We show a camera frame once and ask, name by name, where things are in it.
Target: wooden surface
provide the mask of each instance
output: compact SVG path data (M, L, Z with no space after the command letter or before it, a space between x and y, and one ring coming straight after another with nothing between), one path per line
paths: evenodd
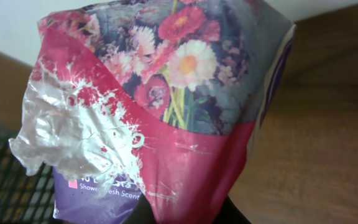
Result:
M230 196L255 224L358 223L358 6L298 23Z

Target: product packaging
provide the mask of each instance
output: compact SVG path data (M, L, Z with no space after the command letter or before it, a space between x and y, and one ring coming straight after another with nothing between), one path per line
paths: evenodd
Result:
M110 194L119 179L146 196L159 223L211 223L252 150L294 29L258 0L52 13L39 22L42 48L11 150L27 175L55 167L59 218L88 223L99 211L109 215L98 223L120 223L137 196ZM86 178L96 194L79 189ZM83 214L63 216L70 210Z

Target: pink flower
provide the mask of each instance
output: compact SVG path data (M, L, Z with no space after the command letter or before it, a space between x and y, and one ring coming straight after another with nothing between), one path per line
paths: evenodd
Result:
M164 40L157 46L155 53L151 55L150 66L142 72L143 83L147 83L151 76L158 74L174 50L174 45L169 40Z
M233 58L230 56L227 56L226 58L224 58L223 62L230 67L236 66L236 61L234 61Z
M155 39L153 30L149 27L135 26L131 30L133 35L132 44L135 47L135 58L133 61L134 71L137 75L141 75L143 70L147 68L150 61L148 55L155 52Z
M221 26L218 21L208 21L198 31L201 40L218 41L221 36Z
M202 1L205 1L205 0L180 0L181 2L183 2L184 4L191 4L191 3L194 3L194 2L202 2Z
M229 50L229 54L240 54L240 49L238 49L237 47L232 47Z
M109 69L114 78L123 85L131 78L133 71L131 61L132 57L129 54L119 52L106 61L104 65Z
M230 48L231 48L231 45L232 45L232 43L231 43L230 40L224 40L223 43L222 43L222 48L225 51L229 51Z
M248 60L244 59L241 61L241 68L238 74L238 78L241 78L243 74L248 73L248 66L249 66Z
M158 119L164 114L170 102L170 90L162 78L154 76L135 91L135 101Z
M167 17L158 29L158 36L166 40L180 40L187 34L194 33L206 20L205 13L196 6L186 7L180 12Z
M233 73L230 66L219 66L220 72L218 73L218 79L220 79L225 85L233 85L236 78L233 77Z
M94 51L95 42L100 38L99 20L96 14L87 15L79 11L58 12L49 15L47 19L51 20L50 27L74 37L90 51Z

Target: flower print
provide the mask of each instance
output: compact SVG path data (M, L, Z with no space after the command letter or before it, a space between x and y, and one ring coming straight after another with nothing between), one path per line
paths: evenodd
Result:
M88 31L91 35L99 35L100 34L100 25L99 20L96 14L86 15L86 25L84 29Z
M49 15L47 19L48 27L79 40L94 52L94 46L100 38L100 26L96 14L88 15L80 11L58 12Z
M246 59L241 61L241 68L237 78L241 78L245 73L248 73L248 60Z
M169 40L164 40L157 46L154 54L150 56L150 65L142 72L142 81L147 83L152 75L157 74L160 69L168 62L172 52L174 51L174 45Z
M234 61L233 58L230 56L227 56L226 58L224 58L223 62L230 67L236 66L236 61Z
M40 21L38 21L38 32L41 37L44 36L47 29L48 29L48 18L43 18Z
M134 71L137 75L142 75L143 70L147 68L147 64L150 61L148 55L155 52L154 33L149 27L135 26L131 30L131 34L133 35L132 44L135 48Z
M184 4L191 4L191 3L194 3L194 2L202 2L202 1L205 1L205 0L180 0L181 2L183 2Z
M134 35L133 45L139 57L154 53L155 40L154 33L151 28L135 26L131 30L131 34Z
M172 54L167 65L171 86L195 91L197 85L213 78L218 63L211 46L190 40Z
M194 33L206 20L205 13L196 6L186 7L167 17L158 29L161 39L176 41Z
M200 28L201 40L218 41L221 35L221 26L218 21L208 21Z
M114 78L123 85L131 78L131 61L131 55L125 52L119 52L107 60L104 65L109 69Z
M232 47L229 50L229 54L240 54L240 49L238 49L237 47Z
M62 11L62 12L55 12L48 16L49 18L53 19L54 21L81 21L84 18L84 13L80 11Z
M205 85L206 85L210 90L212 90L212 91L215 90L215 87L214 87L214 85L212 84L211 81L206 81L206 82L205 82Z
M232 45L232 43L231 43L230 40L224 40L223 43L222 43L222 48L225 51L229 51L230 48L231 48L231 45Z
M134 98L146 111L160 118L168 108L170 89L160 75L155 75L136 88Z
M233 85L236 81L236 78L233 77L233 72L230 66L219 66L218 79L223 82L225 85Z

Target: red flower petal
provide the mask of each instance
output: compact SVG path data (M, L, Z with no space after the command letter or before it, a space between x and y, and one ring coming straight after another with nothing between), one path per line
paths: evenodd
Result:
M152 63L147 69L145 69L142 72L143 83L147 83L150 77L156 75L160 71L160 69L168 62L169 57L174 51L175 51L175 46L172 43L169 43L162 50L160 50L159 47L157 47L156 53L152 55Z
M158 29L161 39L176 41L195 32L206 20L205 13L196 6L186 7L167 17Z

